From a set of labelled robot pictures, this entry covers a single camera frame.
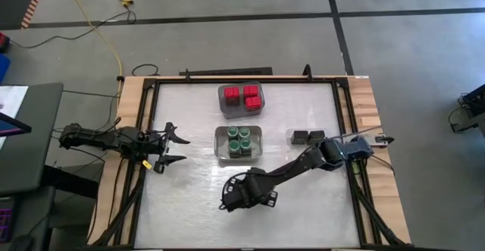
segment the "gray floor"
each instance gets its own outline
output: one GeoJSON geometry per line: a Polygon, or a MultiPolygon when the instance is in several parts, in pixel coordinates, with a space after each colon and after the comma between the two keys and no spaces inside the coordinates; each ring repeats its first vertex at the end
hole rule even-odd
{"type": "MultiPolygon", "coordinates": [[[[80,0],[93,20],[123,11],[117,0],[80,0]]],[[[485,0],[336,0],[340,11],[484,7],[485,0]]],[[[328,12],[327,0],[135,0],[139,18],[328,12]]],[[[417,246],[481,250],[485,230],[485,144],[474,130],[451,133],[456,99],[485,83],[485,14],[343,18],[356,74],[369,75],[387,134],[411,239],[417,246]]],[[[34,22],[83,20],[72,0],[41,0],[34,22]]],[[[23,44],[86,28],[6,32],[23,44]]],[[[161,74],[272,66],[275,74],[344,74],[326,19],[103,27],[125,74],[155,63],[161,74]]],[[[32,50],[13,48],[5,83],[62,81],[66,89],[116,93],[114,56],[95,34],[32,50]]],[[[98,127],[109,99],[64,94],[57,125],[98,127]]],[[[81,165],[89,157],[52,146],[50,162],[81,165]]]]}

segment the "computer screen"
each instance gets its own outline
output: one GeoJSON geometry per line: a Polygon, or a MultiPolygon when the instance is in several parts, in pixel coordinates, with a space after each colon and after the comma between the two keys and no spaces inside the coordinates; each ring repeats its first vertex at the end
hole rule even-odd
{"type": "Polygon", "coordinates": [[[30,126],[0,113],[0,137],[30,133],[31,130],[30,126]]]}

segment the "black metal frame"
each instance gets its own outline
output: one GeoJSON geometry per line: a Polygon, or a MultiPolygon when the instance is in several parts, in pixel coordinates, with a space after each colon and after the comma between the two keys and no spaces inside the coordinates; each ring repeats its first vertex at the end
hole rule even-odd
{"type": "MultiPolygon", "coordinates": [[[[340,94],[339,94],[339,88],[343,89],[344,95],[345,95],[345,100],[347,106],[352,106],[352,99],[350,96],[350,91],[349,91],[349,85],[348,85],[348,80],[346,77],[313,77],[311,74],[311,68],[307,65],[305,67],[305,70],[303,72],[304,75],[307,77],[294,77],[294,78],[281,78],[278,76],[272,77],[272,76],[266,76],[262,78],[258,77],[238,77],[235,76],[233,78],[220,78],[220,77],[203,77],[203,78],[198,78],[194,77],[192,78],[189,74],[186,75],[184,79],[172,79],[172,80],[162,80],[162,79],[156,79],[156,78],[146,78],[144,83],[143,83],[143,89],[142,89],[142,96],[140,100],[140,105],[139,105],[139,112],[138,116],[136,119],[136,126],[138,128],[141,128],[142,126],[142,120],[145,116],[145,109],[146,109],[146,104],[147,104],[147,99],[148,99],[148,94],[149,90],[153,89],[153,96],[152,96],[152,102],[149,110],[149,124],[148,124],[148,129],[152,128],[154,117],[155,117],[155,110],[157,108],[157,102],[158,102],[158,94],[159,94],[159,89],[160,85],[162,84],[179,84],[179,83],[244,83],[248,81],[259,81],[261,83],[328,83],[332,86],[332,91],[333,91],[333,99],[335,102],[335,108],[336,108],[336,114],[337,114],[337,120],[339,123],[339,130],[341,134],[346,133],[346,126],[345,122],[343,120],[343,110],[342,106],[340,103],[340,94]]],[[[349,118],[351,121],[351,128],[353,132],[357,131],[357,123],[355,119],[355,114],[352,110],[352,108],[347,108],[349,110],[349,118]]],[[[371,195],[371,189],[370,189],[370,184],[368,182],[368,176],[367,172],[365,171],[365,168],[363,166],[360,167],[361,169],[361,180],[365,189],[365,195],[369,198],[369,200],[372,202],[372,195],[371,195]]],[[[129,169],[127,171],[127,179],[125,180],[124,184],[124,190],[123,190],[123,196],[121,201],[126,201],[129,191],[130,191],[130,186],[131,186],[131,180],[133,179],[133,172],[134,168],[131,170],[129,169]]],[[[352,164],[346,163],[346,170],[347,170],[347,177],[349,179],[349,187],[351,190],[351,196],[352,196],[352,205],[354,208],[354,214],[355,214],[355,222],[356,222],[356,227],[357,227],[357,232],[358,232],[358,238],[359,238],[359,243],[361,246],[364,246],[367,244],[367,240],[365,237],[365,228],[364,228],[364,223],[362,219],[362,213],[361,213],[361,207],[356,195],[355,191],[355,185],[358,183],[357,178],[355,177],[355,174],[353,172],[353,167],[352,164]]],[[[140,168],[139,171],[139,176],[145,177],[146,175],[146,169],[140,168]]],[[[139,210],[141,206],[141,199],[142,195],[140,195],[133,207],[133,217],[131,221],[131,226],[130,226],[130,235],[129,235],[129,240],[128,244],[131,246],[134,246],[135,243],[135,236],[136,236],[136,231],[137,231],[137,226],[138,226],[138,220],[139,220],[139,210]]],[[[375,227],[375,224],[371,220],[371,226],[372,226],[372,231],[374,235],[374,243],[380,244],[380,233],[378,233],[377,228],[375,227]]],[[[117,233],[119,235],[121,234],[121,231],[123,230],[123,224],[117,229],[117,233]]],[[[117,235],[115,234],[114,238],[114,245],[119,245],[120,244],[120,236],[116,237],[117,235]]]]}

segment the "blue object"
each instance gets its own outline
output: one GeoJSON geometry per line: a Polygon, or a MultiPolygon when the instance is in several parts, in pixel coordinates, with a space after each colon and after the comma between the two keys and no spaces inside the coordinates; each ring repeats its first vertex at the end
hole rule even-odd
{"type": "Polygon", "coordinates": [[[7,73],[8,65],[10,65],[10,60],[3,54],[0,54],[0,83],[7,73]]]}

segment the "black block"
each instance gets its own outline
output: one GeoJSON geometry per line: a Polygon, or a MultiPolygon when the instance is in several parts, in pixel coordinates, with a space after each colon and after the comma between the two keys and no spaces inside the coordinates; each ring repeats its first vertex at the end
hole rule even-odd
{"type": "Polygon", "coordinates": [[[306,143],[308,139],[308,131],[307,130],[295,130],[293,135],[291,136],[291,143],[293,145],[303,145],[306,143]]]}
{"type": "Polygon", "coordinates": [[[321,141],[323,138],[325,138],[325,132],[324,131],[322,131],[322,130],[313,130],[308,135],[308,140],[307,140],[306,143],[308,145],[313,145],[316,142],[321,141]]]}

